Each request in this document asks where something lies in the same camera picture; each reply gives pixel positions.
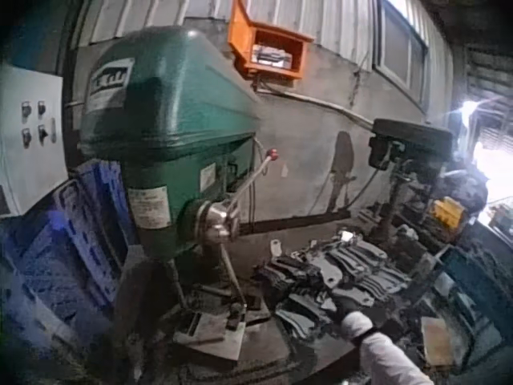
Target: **switch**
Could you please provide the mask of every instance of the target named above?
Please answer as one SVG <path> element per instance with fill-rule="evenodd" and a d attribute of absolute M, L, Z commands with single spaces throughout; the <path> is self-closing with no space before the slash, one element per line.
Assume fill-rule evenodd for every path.
<path fill-rule="evenodd" d="M 39 133 L 39 142 L 41 142 L 41 145 L 42 145 L 45 138 L 48 136 L 48 132 L 46 132 L 44 124 L 41 124 L 38 126 L 38 133 Z"/>
<path fill-rule="evenodd" d="M 32 107 L 30 106 L 30 102 L 22 103 L 22 118 L 26 120 L 29 115 L 32 113 Z"/>
<path fill-rule="evenodd" d="M 45 112 L 46 112 L 45 102 L 38 102 L 39 119 L 41 119 L 41 117 L 44 115 Z"/>
<path fill-rule="evenodd" d="M 29 148 L 30 142 L 32 141 L 32 135 L 30 134 L 29 128 L 22 129 L 23 148 Z"/>

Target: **hand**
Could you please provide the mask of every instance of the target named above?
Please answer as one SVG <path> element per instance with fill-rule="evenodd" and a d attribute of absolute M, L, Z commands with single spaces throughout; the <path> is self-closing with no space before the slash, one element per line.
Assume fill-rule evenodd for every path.
<path fill-rule="evenodd" d="M 330 293 L 329 296 L 333 300 L 333 303 L 337 307 L 337 311 L 331 313 L 331 318 L 335 322 L 342 322 L 345 316 L 349 313 L 353 313 L 354 311 L 359 311 L 360 308 L 355 301 L 349 299 L 347 297 L 340 297 L 333 293 Z"/>

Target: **ceiling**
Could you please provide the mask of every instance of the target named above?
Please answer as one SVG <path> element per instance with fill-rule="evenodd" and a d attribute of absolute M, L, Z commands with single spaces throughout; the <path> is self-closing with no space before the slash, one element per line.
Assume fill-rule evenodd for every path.
<path fill-rule="evenodd" d="M 513 2 L 422 0 L 422 3 L 447 41 L 465 47 L 467 97 L 486 100 L 479 105 L 479 125 L 495 132 L 495 140 L 512 136 Z"/>

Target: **drill press base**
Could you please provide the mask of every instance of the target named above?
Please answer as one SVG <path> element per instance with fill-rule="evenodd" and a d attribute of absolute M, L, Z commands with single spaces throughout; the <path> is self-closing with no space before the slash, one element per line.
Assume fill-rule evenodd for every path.
<path fill-rule="evenodd" d="M 239 322 L 235 330 L 226 328 L 228 313 L 213 315 L 194 312 L 186 314 L 184 324 L 175 332 L 173 341 L 195 351 L 230 361 L 237 361 L 246 330 Z"/>

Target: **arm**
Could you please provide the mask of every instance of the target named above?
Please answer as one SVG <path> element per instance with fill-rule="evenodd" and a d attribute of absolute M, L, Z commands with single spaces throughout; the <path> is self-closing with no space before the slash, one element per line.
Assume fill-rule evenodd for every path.
<path fill-rule="evenodd" d="M 359 311 L 344 317 L 341 328 L 344 336 L 354 340 L 372 329 L 369 318 Z M 404 352 L 382 333 L 370 334 L 360 345 L 362 369 L 370 375 L 372 384 L 433 385 Z"/>

